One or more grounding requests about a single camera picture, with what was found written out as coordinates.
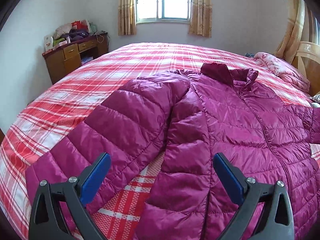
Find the pink blanket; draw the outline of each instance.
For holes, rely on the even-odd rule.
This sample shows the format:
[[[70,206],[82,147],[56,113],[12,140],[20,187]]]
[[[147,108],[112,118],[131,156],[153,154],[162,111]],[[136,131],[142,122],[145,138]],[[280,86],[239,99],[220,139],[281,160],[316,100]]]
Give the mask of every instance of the pink blanket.
[[[302,92],[309,92],[310,81],[294,66],[265,52],[258,52],[254,58],[265,64],[274,75],[281,78],[283,81],[292,84]]]

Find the silver bolt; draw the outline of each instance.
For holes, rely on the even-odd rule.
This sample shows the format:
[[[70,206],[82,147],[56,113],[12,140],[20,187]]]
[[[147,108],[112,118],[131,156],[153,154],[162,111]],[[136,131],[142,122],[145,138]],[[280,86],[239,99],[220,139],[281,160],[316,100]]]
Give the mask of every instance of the silver bolt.
[[[284,182],[281,181],[281,180],[278,180],[277,181],[277,185],[280,186],[280,187],[283,187],[284,186]]]
[[[253,177],[248,177],[247,178],[247,182],[249,182],[250,184],[255,184],[256,183],[256,179]]]
[[[70,183],[74,183],[74,182],[77,181],[77,179],[78,179],[77,177],[72,176],[72,177],[69,178],[69,182]]]
[[[45,186],[45,185],[47,185],[47,181],[46,180],[41,180],[40,186]]]

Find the jacket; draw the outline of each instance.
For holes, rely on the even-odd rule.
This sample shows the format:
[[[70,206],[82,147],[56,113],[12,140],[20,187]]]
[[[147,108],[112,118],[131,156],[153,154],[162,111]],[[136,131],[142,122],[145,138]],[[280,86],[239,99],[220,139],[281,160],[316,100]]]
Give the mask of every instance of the jacket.
[[[257,76],[212,63],[201,73],[176,70],[129,81],[26,170],[30,202],[41,180],[78,176],[108,152],[111,169],[87,205],[97,212],[165,151],[134,239],[213,240],[238,208],[212,167],[211,158],[222,152],[247,177],[285,183],[295,238],[303,238],[319,214],[320,172],[309,143],[320,143],[320,108],[285,105]],[[244,239],[258,218],[256,212]]]

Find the patterned curtain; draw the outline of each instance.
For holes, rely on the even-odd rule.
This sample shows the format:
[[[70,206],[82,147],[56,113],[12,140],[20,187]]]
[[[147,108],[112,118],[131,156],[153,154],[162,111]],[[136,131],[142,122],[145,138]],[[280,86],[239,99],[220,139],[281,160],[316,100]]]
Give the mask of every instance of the patterned curtain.
[[[189,34],[211,37],[212,4],[211,0],[192,0]]]
[[[304,25],[305,3],[303,0],[289,0],[290,11],[285,36],[277,48],[276,57],[292,63],[300,41]]]
[[[136,34],[134,0],[119,0],[118,34],[119,36]]]

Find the bed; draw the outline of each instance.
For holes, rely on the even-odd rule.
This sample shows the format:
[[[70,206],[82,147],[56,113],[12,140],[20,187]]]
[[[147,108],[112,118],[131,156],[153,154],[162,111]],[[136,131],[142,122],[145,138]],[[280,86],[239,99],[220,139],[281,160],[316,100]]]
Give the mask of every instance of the bed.
[[[0,206],[21,239],[28,239],[31,205],[25,170],[66,136],[91,111],[128,80],[170,69],[200,70],[203,63],[254,68],[257,80],[271,87],[287,104],[310,106],[308,95],[274,76],[257,60],[233,53],[166,43],[138,43],[87,63],[53,85],[28,105],[0,146]],[[320,147],[311,145],[320,164]],[[129,185],[93,215],[108,239],[131,239],[143,204],[160,171],[160,154]],[[76,230],[74,236],[82,239]]]

